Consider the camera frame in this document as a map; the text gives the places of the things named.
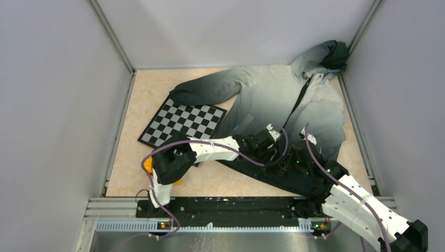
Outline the grey gradient hooded jacket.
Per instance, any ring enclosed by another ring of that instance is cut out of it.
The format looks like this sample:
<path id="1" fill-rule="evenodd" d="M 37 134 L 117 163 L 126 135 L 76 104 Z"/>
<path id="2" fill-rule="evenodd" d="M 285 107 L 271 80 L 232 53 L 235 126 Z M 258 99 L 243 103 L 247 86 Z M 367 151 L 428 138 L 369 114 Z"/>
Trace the grey gradient hooded jacket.
<path id="1" fill-rule="evenodd" d="M 288 134 L 278 145 L 300 144 L 305 126 L 316 138 L 316 150 L 336 160 L 346 139 L 344 102 L 331 79 L 344 72 L 350 56 L 346 43 L 329 40 L 300 54 L 289 65 L 233 67 L 178 84 L 170 96 L 174 105 L 235 103 L 215 137 L 247 136 L 267 125 L 280 125 Z"/>

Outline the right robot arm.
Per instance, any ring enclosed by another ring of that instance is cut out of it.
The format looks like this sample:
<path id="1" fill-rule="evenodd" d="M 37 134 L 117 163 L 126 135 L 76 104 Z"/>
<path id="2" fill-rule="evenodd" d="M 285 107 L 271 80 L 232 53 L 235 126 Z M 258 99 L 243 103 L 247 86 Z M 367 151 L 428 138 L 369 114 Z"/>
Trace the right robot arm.
<path id="1" fill-rule="evenodd" d="M 314 216 L 328 215 L 377 251 L 427 251 L 428 228 L 410 221 L 364 189 L 349 170 L 324 160 L 313 144 L 292 146 L 279 163 L 279 182 L 306 197 Z"/>

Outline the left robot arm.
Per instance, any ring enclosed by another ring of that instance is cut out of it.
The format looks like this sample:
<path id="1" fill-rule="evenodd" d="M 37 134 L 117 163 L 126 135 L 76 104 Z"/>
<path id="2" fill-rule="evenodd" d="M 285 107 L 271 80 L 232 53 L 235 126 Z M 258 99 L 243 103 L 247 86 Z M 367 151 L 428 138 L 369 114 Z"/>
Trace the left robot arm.
<path id="1" fill-rule="evenodd" d="M 258 157 L 271 150 L 281 136 L 271 125 L 255 135 L 235 134 L 221 139 L 203 140 L 182 133 L 173 135 L 142 161 L 142 167 L 151 175 L 149 211 L 156 217 L 167 213 L 174 183 L 194 164 L 243 158 L 256 166 L 267 166 Z"/>

